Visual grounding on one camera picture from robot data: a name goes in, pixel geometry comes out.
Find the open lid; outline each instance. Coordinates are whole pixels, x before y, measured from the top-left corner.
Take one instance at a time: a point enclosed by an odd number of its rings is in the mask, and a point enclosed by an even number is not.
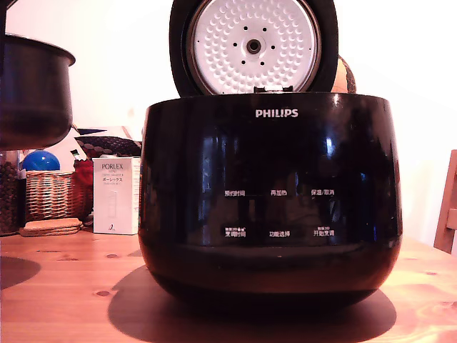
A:
[[[175,0],[170,57],[181,96],[330,91],[338,66],[335,6],[332,0]]]

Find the round object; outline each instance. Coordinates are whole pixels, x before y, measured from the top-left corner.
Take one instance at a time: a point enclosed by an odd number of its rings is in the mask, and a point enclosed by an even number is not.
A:
[[[22,168],[27,171],[56,171],[60,170],[60,163],[57,157],[50,152],[36,150],[25,156],[22,161]]]
[[[330,91],[338,66],[335,6],[175,0],[170,55],[181,96],[254,93],[254,87]]]
[[[390,274],[403,229],[386,100],[196,96],[147,118],[139,241],[170,293],[236,311],[328,309]]]
[[[43,149],[69,133],[73,116],[69,66],[75,58],[50,44],[4,37],[0,150]]]
[[[347,62],[341,56],[338,60],[335,84],[331,91],[332,93],[357,93],[356,78]]]

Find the red object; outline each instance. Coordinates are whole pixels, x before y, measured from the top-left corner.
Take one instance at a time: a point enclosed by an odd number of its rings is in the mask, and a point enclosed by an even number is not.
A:
[[[75,161],[75,176],[81,184],[92,186],[94,184],[94,163],[90,160]]]

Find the wicker basket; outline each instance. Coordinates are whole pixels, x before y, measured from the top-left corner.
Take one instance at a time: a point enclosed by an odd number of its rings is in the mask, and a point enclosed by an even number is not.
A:
[[[26,221],[85,219],[92,211],[94,190],[78,182],[73,172],[28,171]]]

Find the table surface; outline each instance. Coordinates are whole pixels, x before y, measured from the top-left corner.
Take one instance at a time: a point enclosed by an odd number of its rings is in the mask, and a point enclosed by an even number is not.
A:
[[[338,313],[274,319],[192,313],[144,266],[138,237],[4,237],[9,342],[457,342],[457,259],[404,239],[374,295]]]

